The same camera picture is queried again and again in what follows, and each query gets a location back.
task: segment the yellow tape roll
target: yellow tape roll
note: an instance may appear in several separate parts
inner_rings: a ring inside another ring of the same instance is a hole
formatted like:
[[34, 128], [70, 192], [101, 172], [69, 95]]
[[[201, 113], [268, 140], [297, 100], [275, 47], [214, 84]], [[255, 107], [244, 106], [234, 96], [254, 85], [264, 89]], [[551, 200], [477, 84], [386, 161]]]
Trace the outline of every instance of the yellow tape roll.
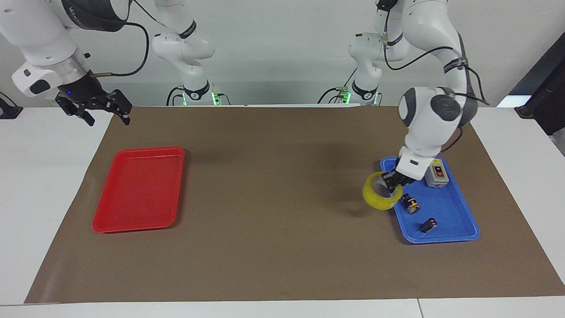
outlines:
[[402, 196], [402, 186], [398, 186], [396, 190], [392, 193], [392, 197], [383, 197], [378, 195], [375, 190], [373, 190], [373, 181], [383, 175], [384, 172], [378, 171], [369, 176], [365, 184], [363, 185], [363, 199], [372, 208], [377, 210], [386, 211], [392, 209], [392, 207], [400, 200]]

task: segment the red switch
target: red switch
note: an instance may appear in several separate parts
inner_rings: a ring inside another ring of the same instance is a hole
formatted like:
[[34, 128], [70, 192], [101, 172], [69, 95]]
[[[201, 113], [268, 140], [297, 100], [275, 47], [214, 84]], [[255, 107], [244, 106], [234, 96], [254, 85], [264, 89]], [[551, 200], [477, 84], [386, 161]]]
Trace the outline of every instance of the red switch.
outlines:
[[436, 176], [438, 176], [439, 178], [444, 177], [444, 172], [441, 170], [441, 167], [434, 166], [433, 168], [436, 170]]

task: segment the brown table covering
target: brown table covering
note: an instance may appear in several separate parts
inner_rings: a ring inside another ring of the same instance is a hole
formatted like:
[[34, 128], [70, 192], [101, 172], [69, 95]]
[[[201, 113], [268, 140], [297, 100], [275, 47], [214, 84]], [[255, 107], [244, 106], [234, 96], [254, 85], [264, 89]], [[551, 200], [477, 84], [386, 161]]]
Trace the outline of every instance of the brown table covering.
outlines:
[[[470, 125], [443, 156], [479, 240], [412, 245], [363, 202], [405, 134], [389, 107], [135, 108], [112, 119], [26, 303], [565, 295]], [[190, 151], [173, 226], [95, 233], [114, 155], [166, 145]]]

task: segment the blue tray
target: blue tray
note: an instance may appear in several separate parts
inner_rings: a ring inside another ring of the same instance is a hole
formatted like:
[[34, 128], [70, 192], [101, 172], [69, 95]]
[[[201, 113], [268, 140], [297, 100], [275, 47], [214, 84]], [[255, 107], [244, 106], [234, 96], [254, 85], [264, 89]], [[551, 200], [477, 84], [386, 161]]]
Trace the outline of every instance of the blue tray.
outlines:
[[[408, 192], [415, 198], [421, 210], [409, 214], [401, 201], [394, 206], [402, 234], [408, 242], [414, 244], [476, 240], [480, 236], [479, 226], [447, 162], [443, 158], [437, 158], [444, 163], [449, 183], [443, 188], [430, 188], [422, 179], [404, 187], [404, 193]], [[383, 158], [381, 169], [384, 172], [391, 172], [395, 163], [396, 157]], [[422, 233], [420, 225], [431, 217], [437, 220], [437, 227]]]

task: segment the plastic tray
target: plastic tray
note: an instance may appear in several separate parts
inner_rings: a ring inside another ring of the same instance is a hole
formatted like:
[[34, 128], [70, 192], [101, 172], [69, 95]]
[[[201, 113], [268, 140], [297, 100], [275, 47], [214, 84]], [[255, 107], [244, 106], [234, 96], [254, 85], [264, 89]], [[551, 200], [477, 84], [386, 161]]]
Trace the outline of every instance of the plastic tray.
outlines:
[[[447, 162], [443, 158], [438, 157], [438, 159], [444, 163], [449, 183], [443, 188], [430, 188], [422, 179], [404, 187], [404, 193], [408, 192], [414, 197], [420, 204], [421, 210], [409, 214], [401, 201], [394, 206], [402, 234], [414, 244], [476, 240], [480, 236], [479, 226]], [[395, 162], [396, 157], [383, 158], [381, 169], [390, 172]], [[422, 233], [420, 225], [431, 217], [437, 220], [438, 226], [427, 233]]]
[[177, 214], [185, 152], [180, 147], [116, 154], [92, 228], [99, 233], [159, 229]]

